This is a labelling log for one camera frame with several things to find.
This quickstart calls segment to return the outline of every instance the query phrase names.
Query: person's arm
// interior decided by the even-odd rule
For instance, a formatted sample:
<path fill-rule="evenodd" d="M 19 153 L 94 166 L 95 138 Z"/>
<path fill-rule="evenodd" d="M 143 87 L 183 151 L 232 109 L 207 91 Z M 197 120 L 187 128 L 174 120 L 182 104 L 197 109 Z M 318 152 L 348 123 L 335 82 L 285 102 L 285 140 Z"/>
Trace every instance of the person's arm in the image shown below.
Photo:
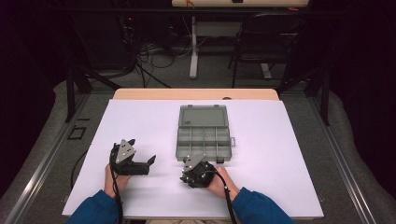
<path fill-rule="evenodd" d="M 104 190 L 99 190 L 95 195 L 82 202 L 73 215 L 67 220 L 67 224 L 114 224 L 117 222 L 119 218 L 119 208 L 114 199 L 116 194 L 113 190 L 113 178 L 110 172 L 110 166 L 108 165 L 106 167 Z M 120 192 L 126 188 L 130 178 L 130 175 L 117 176 L 117 186 Z"/>
<path fill-rule="evenodd" d="M 242 223 L 289 224 L 294 221 L 269 197 L 251 192 L 246 188 L 239 189 L 224 167 L 217 168 L 230 191 L 233 210 Z M 224 198 L 224 185 L 215 175 L 207 189 Z"/>

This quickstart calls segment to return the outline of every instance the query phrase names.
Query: blue sleeve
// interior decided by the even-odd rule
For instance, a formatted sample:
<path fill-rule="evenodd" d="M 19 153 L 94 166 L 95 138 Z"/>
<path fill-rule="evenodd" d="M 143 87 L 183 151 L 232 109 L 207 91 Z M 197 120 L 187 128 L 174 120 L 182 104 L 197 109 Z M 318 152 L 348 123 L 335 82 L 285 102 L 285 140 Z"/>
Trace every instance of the blue sleeve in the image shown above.
<path fill-rule="evenodd" d="M 244 224 L 291 224 L 294 221 L 270 198 L 242 188 L 233 199 L 233 210 Z"/>
<path fill-rule="evenodd" d="M 114 224 L 118 218 L 119 209 L 116 200 L 99 190 L 93 197 L 82 202 L 66 223 Z"/>

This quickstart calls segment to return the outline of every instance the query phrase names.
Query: electronic device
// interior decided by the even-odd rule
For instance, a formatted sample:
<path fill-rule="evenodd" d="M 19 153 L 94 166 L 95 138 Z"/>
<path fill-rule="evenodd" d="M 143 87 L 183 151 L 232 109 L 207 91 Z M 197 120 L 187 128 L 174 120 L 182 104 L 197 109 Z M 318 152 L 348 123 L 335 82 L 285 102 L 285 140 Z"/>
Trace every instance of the electronic device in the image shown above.
<path fill-rule="evenodd" d="M 216 169 L 208 161 L 204 161 L 205 155 L 188 157 L 183 168 L 183 176 L 180 178 L 192 188 L 206 188 L 212 182 Z"/>
<path fill-rule="evenodd" d="M 132 161 L 136 150 L 132 147 L 134 139 L 130 141 L 121 140 L 119 145 L 114 144 L 110 153 L 110 166 L 118 175 L 148 175 L 149 167 L 154 163 L 156 156 L 147 162 Z"/>

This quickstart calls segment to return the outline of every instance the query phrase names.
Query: gray carpet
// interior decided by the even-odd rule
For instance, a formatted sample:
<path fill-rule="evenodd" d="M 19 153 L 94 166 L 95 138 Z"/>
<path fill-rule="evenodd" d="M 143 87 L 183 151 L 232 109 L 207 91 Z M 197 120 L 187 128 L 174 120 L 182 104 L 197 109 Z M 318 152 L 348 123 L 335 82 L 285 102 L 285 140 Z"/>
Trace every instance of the gray carpet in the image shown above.
<path fill-rule="evenodd" d="M 230 88 L 231 73 L 226 66 L 229 60 L 230 49 L 225 48 L 221 54 L 212 53 L 213 45 L 201 46 L 198 78 L 189 78 L 190 57 L 176 57 L 171 66 L 155 68 L 144 63 L 145 68 L 153 75 L 172 86 L 173 88 Z M 157 55 L 153 58 L 154 64 L 167 65 L 171 58 L 166 55 Z M 237 83 L 249 88 L 271 88 L 275 82 L 252 80 L 261 75 L 258 65 L 241 67 L 241 76 L 249 80 L 238 80 Z M 282 66 L 273 69 L 274 76 L 281 76 Z M 113 79 L 123 87 L 142 87 L 141 76 L 134 71 L 125 77 Z M 113 91 L 98 81 L 92 80 L 94 91 L 86 99 L 86 104 L 78 111 L 77 117 L 71 123 L 71 130 L 65 135 L 59 154 L 54 159 L 50 172 L 40 186 L 40 191 L 34 195 L 31 204 L 28 204 L 23 223 L 64 223 L 67 218 L 61 215 L 64 203 L 62 199 L 70 193 L 70 174 L 78 157 L 88 149 L 91 140 L 106 109 L 108 99 Z M 148 82 L 149 88 L 161 88 L 162 85 L 153 79 Z M 22 195 L 35 170 L 45 155 L 51 150 L 55 139 L 64 127 L 66 118 L 65 84 L 55 88 L 57 101 L 50 118 L 37 139 L 32 153 L 26 160 L 12 186 L 0 201 L 0 222 L 4 223 L 12 208 Z M 298 220 L 298 223 L 361 223 L 361 218 L 351 200 L 343 178 L 332 155 L 332 147 L 327 139 L 321 120 L 318 119 L 317 109 L 312 106 L 315 99 L 306 98 L 302 94 L 301 86 L 281 95 L 284 101 L 297 140 L 314 183 L 317 194 L 323 199 L 321 206 L 325 217 L 315 220 Z M 331 94 L 329 119 L 331 130 L 346 157 L 349 167 L 357 179 L 366 202 L 374 214 L 376 223 L 396 223 L 396 202 L 378 184 L 374 177 L 361 161 L 353 144 L 347 115 L 339 99 Z"/>

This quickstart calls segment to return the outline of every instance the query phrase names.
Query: cable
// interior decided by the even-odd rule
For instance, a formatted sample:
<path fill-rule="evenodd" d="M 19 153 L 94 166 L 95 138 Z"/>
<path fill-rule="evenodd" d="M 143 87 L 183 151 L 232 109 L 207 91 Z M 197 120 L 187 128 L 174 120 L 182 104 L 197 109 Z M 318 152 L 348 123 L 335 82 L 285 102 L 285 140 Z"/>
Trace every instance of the cable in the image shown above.
<path fill-rule="evenodd" d="M 218 171 L 203 171 L 203 172 L 201 172 L 199 174 L 206 174 L 206 173 L 213 173 L 213 174 L 217 175 L 221 179 L 221 181 L 223 182 L 224 193 L 225 193 L 225 199 L 227 201 L 228 212 L 230 213 L 231 221 L 233 222 L 233 224 L 236 224 L 235 215 L 233 214 L 233 206 L 231 204 L 230 191 L 228 190 L 227 183 L 225 182 L 224 178 L 219 174 Z"/>
<path fill-rule="evenodd" d="M 117 185 L 117 178 L 114 176 L 114 170 L 113 170 L 113 166 L 110 165 L 110 173 L 111 173 L 111 178 L 113 179 L 113 190 L 114 193 L 116 194 L 116 203 L 117 203 L 117 207 L 119 208 L 119 221 L 118 223 L 121 224 L 122 223 L 122 219 L 123 219 L 123 209 L 122 209 L 122 202 L 121 202 L 121 196 L 120 196 L 120 191 L 119 191 L 119 186 Z"/>
<path fill-rule="evenodd" d="M 85 156 L 85 154 L 87 154 L 87 152 L 88 152 L 88 150 L 85 150 L 84 153 L 82 153 L 82 155 L 79 156 L 78 160 L 76 161 L 76 163 L 73 166 L 72 173 L 70 175 L 70 190 L 72 190 L 74 187 L 74 172 L 76 171 L 76 167 L 77 167 L 79 161 L 81 161 L 81 159 Z"/>

